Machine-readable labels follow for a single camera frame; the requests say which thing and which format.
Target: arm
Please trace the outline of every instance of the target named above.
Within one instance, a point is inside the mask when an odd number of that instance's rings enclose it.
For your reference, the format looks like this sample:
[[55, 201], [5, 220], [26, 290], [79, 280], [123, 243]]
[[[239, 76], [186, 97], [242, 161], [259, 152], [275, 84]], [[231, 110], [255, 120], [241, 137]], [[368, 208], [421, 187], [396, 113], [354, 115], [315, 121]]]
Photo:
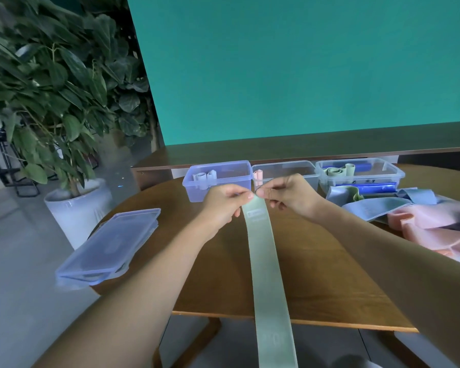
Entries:
[[252, 197], [237, 185], [211, 188], [201, 213], [129, 280], [99, 298], [34, 366], [145, 366], [202, 246]]
[[392, 235], [320, 197], [301, 175], [256, 191], [329, 231], [412, 324], [460, 367], [460, 263]]

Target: white planter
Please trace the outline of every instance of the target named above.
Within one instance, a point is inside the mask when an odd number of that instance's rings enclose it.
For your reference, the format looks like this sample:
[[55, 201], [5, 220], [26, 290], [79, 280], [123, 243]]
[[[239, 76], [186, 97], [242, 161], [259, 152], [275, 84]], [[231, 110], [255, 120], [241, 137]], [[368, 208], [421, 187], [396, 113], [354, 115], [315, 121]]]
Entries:
[[85, 181], [82, 194], [70, 199], [70, 193], [60, 188], [44, 198], [49, 211], [60, 225], [74, 249], [82, 245], [97, 223], [114, 207], [111, 191], [101, 178]]

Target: resistance band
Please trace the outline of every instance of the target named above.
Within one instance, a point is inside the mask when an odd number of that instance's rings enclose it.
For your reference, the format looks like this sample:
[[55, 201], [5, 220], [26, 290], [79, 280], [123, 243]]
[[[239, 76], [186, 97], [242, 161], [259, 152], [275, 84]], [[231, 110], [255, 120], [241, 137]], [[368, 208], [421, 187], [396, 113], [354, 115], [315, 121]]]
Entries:
[[273, 230], [264, 199], [242, 207], [251, 255], [260, 368], [298, 367]]

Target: hand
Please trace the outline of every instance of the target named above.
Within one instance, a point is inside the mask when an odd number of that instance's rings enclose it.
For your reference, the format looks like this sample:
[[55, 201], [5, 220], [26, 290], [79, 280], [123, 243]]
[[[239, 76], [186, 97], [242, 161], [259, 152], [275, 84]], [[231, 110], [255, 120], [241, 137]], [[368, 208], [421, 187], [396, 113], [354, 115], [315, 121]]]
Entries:
[[327, 204], [300, 174], [271, 179], [256, 191], [260, 198], [270, 200], [272, 208], [291, 208], [295, 213], [314, 221], [319, 206]]
[[251, 190], [239, 185], [220, 185], [211, 187], [202, 203], [202, 211], [196, 220], [209, 225], [211, 231], [209, 239], [232, 217], [240, 215], [240, 207], [247, 204], [254, 194]]

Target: plastic storage container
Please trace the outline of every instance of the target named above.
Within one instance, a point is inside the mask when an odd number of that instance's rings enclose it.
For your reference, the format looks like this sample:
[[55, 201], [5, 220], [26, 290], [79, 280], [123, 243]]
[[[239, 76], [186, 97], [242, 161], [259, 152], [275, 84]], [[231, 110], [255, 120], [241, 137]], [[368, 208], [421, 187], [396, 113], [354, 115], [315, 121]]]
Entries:
[[[346, 164], [355, 165], [353, 176], [332, 177], [326, 174], [327, 168], [342, 168]], [[319, 174], [320, 187], [324, 192], [330, 186], [341, 185], [356, 185], [360, 188], [360, 193], [374, 192], [371, 188], [368, 189], [368, 185], [376, 185], [377, 192], [394, 192], [400, 179], [406, 176], [398, 167], [379, 157], [317, 161], [315, 173]]]
[[[216, 172], [215, 179], [194, 180], [194, 175]], [[247, 160], [228, 161], [224, 163], [193, 165], [182, 181], [191, 203], [202, 202], [211, 186], [234, 183], [251, 189], [252, 167]]]
[[254, 187], [258, 187], [273, 178], [286, 177], [295, 173], [301, 174], [310, 186], [317, 190], [319, 175], [315, 173], [315, 167], [308, 160], [284, 161], [280, 163], [256, 164], [252, 166], [252, 172], [262, 170], [262, 179], [254, 177]]
[[115, 214], [56, 270], [57, 283], [96, 285], [123, 275], [158, 227], [159, 214], [159, 208]]

